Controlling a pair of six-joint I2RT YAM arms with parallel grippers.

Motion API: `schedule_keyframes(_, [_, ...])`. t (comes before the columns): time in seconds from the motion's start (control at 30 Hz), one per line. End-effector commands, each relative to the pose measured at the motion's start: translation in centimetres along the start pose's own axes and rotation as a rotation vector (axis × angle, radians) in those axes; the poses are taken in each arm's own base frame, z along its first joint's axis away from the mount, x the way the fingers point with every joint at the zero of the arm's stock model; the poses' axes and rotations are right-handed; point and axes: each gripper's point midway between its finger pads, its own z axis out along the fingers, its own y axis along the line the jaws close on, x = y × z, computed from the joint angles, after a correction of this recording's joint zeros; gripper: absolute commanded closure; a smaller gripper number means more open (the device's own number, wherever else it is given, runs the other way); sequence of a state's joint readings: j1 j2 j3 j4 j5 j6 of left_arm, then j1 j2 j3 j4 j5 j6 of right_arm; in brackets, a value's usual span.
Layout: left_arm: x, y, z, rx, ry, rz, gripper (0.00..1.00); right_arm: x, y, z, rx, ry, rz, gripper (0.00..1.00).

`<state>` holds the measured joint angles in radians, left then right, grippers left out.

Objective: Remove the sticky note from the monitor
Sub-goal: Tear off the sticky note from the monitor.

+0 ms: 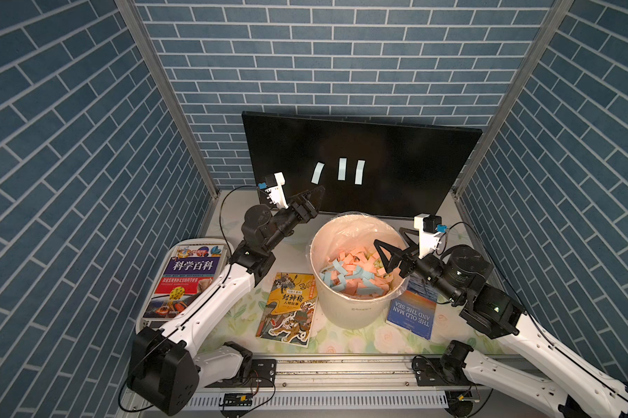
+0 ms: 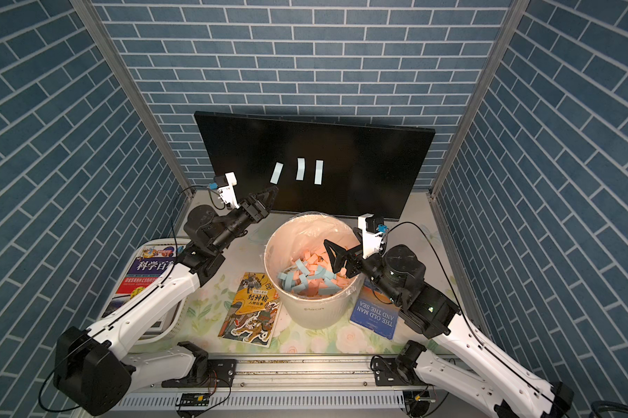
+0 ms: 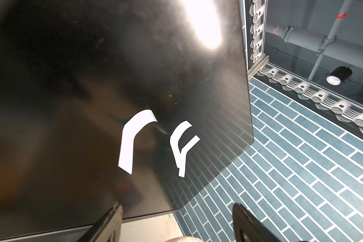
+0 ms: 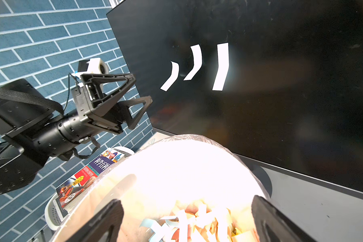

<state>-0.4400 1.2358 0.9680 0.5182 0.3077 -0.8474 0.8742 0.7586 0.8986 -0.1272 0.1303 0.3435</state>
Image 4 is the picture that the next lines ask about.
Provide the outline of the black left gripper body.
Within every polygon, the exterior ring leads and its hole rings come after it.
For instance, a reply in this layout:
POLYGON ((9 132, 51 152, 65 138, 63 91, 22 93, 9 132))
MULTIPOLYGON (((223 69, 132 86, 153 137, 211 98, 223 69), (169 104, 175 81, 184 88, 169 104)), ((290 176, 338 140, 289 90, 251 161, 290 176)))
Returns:
POLYGON ((118 103, 124 96, 120 86, 109 94, 101 85, 85 84, 71 89, 76 111, 71 112, 71 130, 77 135, 96 135, 101 132, 122 133, 124 116, 118 103))

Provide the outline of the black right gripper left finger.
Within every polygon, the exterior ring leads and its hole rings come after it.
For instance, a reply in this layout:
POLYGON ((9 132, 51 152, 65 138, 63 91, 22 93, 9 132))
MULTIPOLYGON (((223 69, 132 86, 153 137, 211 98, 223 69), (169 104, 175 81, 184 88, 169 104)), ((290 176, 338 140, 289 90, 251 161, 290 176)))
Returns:
POLYGON ((116 242, 124 218, 120 200, 111 200, 67 242, 116 242))

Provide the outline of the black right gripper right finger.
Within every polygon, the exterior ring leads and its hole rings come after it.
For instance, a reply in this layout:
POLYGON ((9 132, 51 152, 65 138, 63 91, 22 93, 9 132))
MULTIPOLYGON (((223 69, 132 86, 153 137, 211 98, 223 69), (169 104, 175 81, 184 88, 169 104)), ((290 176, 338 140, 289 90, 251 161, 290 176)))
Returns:
POLYGON ((255 195, 252 215, 261 242, 315 242, 306 232, 261 196, 255 195))

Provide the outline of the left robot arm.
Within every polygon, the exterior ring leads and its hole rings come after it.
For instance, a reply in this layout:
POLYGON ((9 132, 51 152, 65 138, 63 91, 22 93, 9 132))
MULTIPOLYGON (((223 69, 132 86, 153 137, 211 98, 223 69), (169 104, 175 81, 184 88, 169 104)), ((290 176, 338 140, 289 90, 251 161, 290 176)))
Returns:
POLYGON ((71 90, 70 112, 25 79, 0 87, 0 195, 30 184, 50 157, 68 161, 85 143, 99 149, 101 132, 119 135, 122 124, 135 129, 152 104, 150 96, 123 100, 135 83, 130 73, 83 74, 71 90))

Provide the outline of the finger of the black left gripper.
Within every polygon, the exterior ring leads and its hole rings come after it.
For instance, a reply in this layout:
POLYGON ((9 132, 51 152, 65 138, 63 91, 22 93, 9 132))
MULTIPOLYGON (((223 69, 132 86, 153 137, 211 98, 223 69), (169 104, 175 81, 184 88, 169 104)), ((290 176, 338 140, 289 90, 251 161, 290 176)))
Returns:
POLYGON ((142 119, 147 109, 151 106, 153 100, 151 96, 135 98, 118 102, 124 122, 130 130, 134 130, 142 119), (131 107, 139 107, 135 113, 131 113, 131 107))
POLYGON ((83 74, 81 80, 85 104, 98 117, 110 112, 136 83, 132 74, 83 74))

